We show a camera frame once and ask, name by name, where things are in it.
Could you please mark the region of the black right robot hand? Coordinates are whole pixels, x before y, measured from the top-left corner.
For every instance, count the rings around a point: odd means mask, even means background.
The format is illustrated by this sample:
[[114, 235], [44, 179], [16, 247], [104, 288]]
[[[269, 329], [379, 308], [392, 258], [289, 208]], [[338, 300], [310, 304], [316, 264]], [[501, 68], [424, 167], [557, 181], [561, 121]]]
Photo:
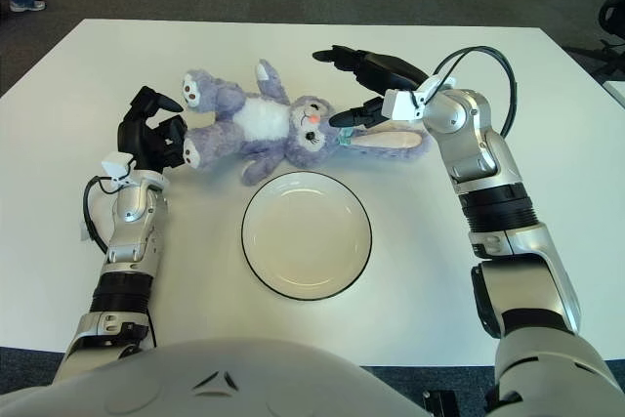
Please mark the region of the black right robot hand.
[[347, 46], [333, 45], [329, 50], [313, 52], [312, 57], [319, 62], [333, 63], [339, 70], [352, 72], [361, 86], [378, 94], [360, 107], [331, 116], [329, 125], [334, 128], [364, 126], [369, 129], [384, 123], [388, 120], [382, 114], [386, 92], [416, 91], [429, 78], [421, 69], [395, 56]]

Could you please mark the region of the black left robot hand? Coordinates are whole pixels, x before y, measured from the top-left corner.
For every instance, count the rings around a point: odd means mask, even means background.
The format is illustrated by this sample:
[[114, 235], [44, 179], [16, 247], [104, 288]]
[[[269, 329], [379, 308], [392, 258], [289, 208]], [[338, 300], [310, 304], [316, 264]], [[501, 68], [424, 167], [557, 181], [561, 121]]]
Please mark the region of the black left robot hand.
[[[155, 128], [147, 120], [158, 110], [175, 115], [161, 121]], [[137, 170], [150, 170], [161, 174], [164, 168], [176, 168], [185, 163], [184, 139], [188, 126], [180, 115], [183, 108], [169, 97], [148, 86], [143, 86], [117, 130], [117, 149], [132, 154]]]

